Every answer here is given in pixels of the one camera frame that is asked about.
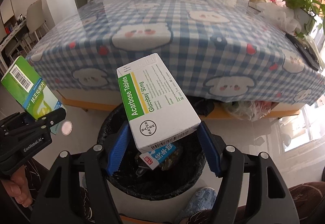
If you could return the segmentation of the left human hand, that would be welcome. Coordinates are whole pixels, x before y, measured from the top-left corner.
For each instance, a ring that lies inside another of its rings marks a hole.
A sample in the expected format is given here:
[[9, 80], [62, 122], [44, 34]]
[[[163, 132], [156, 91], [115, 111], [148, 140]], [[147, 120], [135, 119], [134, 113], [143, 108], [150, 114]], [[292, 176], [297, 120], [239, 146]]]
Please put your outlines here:
[[29, 191], [24, 166], [17, 169], [9, 180], [1, 180], [1, 182], [7, 194], [13, 197], [18, 204], [25, 208], [28, 208], [32, 204], [33, 199]]

